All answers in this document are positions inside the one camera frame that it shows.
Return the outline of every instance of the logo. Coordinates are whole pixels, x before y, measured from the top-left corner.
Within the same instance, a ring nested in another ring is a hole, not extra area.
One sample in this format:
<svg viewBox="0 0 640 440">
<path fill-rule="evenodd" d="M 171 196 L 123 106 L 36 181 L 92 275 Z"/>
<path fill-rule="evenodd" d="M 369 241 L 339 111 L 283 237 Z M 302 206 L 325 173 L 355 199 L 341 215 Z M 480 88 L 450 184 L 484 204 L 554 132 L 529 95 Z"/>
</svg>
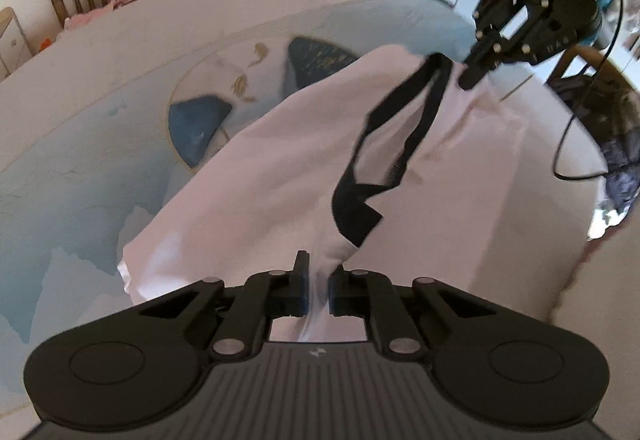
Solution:
<svg viewBox="0 0 640 440">
<path fill-rule="evenodd" d="M 324 348 L 318 347 L 315 350 L 311 350 L 309 353 L 313 355 L 316 359 L 319 359 L 323 355 L 326 355 L 327 351 Z"/>
</svg>

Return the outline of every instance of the wire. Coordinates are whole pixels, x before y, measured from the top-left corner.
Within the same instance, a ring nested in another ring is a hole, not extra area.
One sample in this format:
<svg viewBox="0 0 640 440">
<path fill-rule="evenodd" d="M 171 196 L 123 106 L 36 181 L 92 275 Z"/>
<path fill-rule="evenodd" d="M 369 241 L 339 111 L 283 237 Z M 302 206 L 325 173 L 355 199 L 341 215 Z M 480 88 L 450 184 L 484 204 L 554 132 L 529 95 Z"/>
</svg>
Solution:
<svg viewBox="0 0 640 440">
<path fill-rule="evenodd" d="M 562 146 L 564 145 L 564 141 L 566 140 L 566 136 L 569 133 L 569 129 L 571 128 L 571 125 L 574 123 L 574 120 L 577 118 L 577 112 L 580 111 L 580 108 L 582 107 L 582 104 L 586 100 L 587 96 L 591 93 L 591 90 L 593 89 L 593 85 L 596 83 L 596 79 L 598 77 L 598 73 L 599 73 L 600 69 L 604 66 L 604 63 L 607 62 L 607 59 L 609 59 L 609 56 L 611 55 L 611 52 L 613 51 L 613 47 L 616 45 L 616 41 L 618 39 L 618 34 L 620 33 L 620 27 L 622 26 L 622 14 L 623 14 L 623 12 L 624 12 L 624 1 L 620 0 L 620 14 L 618 15 L 618 24 L 616 25 L 616 31 L 613 33 L 613 39 L 611 41 L 611 44 L 609 45 L 609 48 L 605 52 L 605 54 L 604 54 L 604 56 L 602 58 L 602 61 L 600 61 L 600 64 L 596 68 L 595 73 L 592 75 L 591 83 L 589 84 L 587 89 L 584 91 L 584 93 L 582 94 L 580 99 L 578 100 L 577 105 L 574 105 L 574 107 L 572 109 L 571 118 L 569 119 L 569 122 L 567 123 L 566 127 L 564 128 L 564 131 L 562 132 L 562 137 L 560 137 L 560 142 L 558 143 L 558 148 L 556 148 L 556 152 L 554 153 L 554 161 L 553 161 L 553 166 L 552 166 L 554 176 L 556 178 L 558 178 L 559 180 L 565 180 L 567 182 L 580 182 L 580 181 L 584 181 L 584 180 L 593 180 L 594 178 L 605 177 L 605 176 L 610 176 L 610 175 L 614 175 L 614 174 L 617 174 L 617 173 L 622 173 L 622 172 L 626 171 L 627 169 L 630 169 L 632 167 L 640 165 L 640 162 L 631 162 L 631 163 L 627 163 L 627 164 L 622 165 L 622 166 L 618 166 L 618 167 L 616 167 L 614 169 L 610 169 L 608 171 L 603 171 L 603 172 L 600 172 L 600 173 L 593 173 L 593 174 L 590 174 L 590 175 L 580 175 L 580 176 L 565 176 L 565 175 L 562 175 L 562 174 L 560 174 L 558 172 L 558 162 L 560 160 L 560 153 L 562 151 Z"/>
</svg>

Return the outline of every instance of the black fabric trim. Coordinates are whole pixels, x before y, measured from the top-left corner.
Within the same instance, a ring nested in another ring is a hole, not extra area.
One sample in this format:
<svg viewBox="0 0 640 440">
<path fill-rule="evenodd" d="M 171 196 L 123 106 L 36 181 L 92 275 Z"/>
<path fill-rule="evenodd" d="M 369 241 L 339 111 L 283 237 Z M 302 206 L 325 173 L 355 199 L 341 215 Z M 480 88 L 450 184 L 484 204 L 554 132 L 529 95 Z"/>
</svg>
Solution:
<svg viewBox="0 0 640 440">
<path fill-rule="evenodd" d="M 382 215 L 369 207 L 366 201 L 400 185 L 409 159 L 424 140 L 436 118 L 452 69 L 452 61 L 444 55 L 428 56 L 412 76 L 397 86 L 367 116 L 365 129 L 354 147 L 349 165 L 340 178 L 332 198 L 332 211 L 338 231 L 353 245 L 362 246 L 365 238 L 382 220 Z M 358 184 L 355 179 L 355 165 L 364 141 L 414 100 L 438 71 L 438 77 L 424 101 L 420 121 L 404 142 L 402 153 L 391 166 L 387 182 L 384 185 Z"/>
</svg>

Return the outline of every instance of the orange object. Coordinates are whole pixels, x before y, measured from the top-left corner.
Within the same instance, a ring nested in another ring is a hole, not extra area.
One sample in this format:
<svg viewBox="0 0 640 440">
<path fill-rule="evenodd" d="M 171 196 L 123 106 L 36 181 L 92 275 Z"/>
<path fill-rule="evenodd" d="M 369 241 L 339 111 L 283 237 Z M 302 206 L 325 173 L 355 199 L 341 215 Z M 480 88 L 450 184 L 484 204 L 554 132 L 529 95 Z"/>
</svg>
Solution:
<svg viewBox="0 0 640 440">
<path fill-rule="evenodd" d="M 51 45 L 53 45 L 53 43 L 51 42 L 51 39 L 47 37 L 42 43 L 40 43 L 40 50 L 38 50 L 38 52 L 42 52 L 45 48 L 49 48 Z"/>
</svg>

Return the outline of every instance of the metal pin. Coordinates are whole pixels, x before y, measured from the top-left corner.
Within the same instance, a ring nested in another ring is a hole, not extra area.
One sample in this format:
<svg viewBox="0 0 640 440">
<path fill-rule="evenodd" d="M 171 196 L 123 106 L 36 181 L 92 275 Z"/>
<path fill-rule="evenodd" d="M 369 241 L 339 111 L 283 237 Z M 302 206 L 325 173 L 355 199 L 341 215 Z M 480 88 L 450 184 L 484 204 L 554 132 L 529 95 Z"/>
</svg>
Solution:
<svg viewBox="0 0 640 440">
<path fill-rule="evenodd" d="M 389 343 L 389 349 L 400 355 L 411 355 L 420 350 L 420 343 L 409 337 L 400 337 Z"/>
<path fill-rule="evenodd" d="M 213 351 L 220 355 L 235 355 L 244 350 L 244 343 L 239 339 L 220 339 L 213 344 Z"/>
</svg>

